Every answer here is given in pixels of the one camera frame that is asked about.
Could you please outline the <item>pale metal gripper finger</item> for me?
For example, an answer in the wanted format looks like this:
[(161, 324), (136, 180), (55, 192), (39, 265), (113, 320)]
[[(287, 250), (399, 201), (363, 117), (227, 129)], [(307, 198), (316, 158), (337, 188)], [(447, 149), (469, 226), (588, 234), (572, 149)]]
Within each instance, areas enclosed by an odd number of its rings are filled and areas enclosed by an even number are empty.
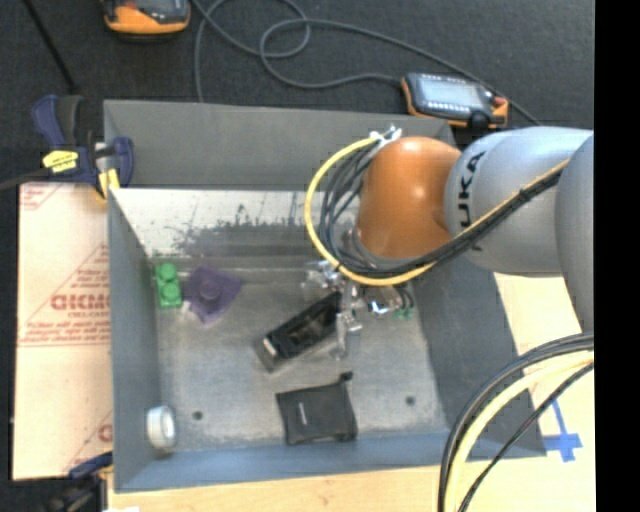
[(342, 273), (334, 269), (328, 261), (312, 261), (304, 265), (302, 288), (305, 290), (334, 289), (343, 281)]
[(357, 318), (357, 302), (350, 294), (343, 294), (336, 313), (336, 341), (332, 348), (335, 359), (343, 359), (348, 355), (348, 339), (358, 335), (362, 323)]

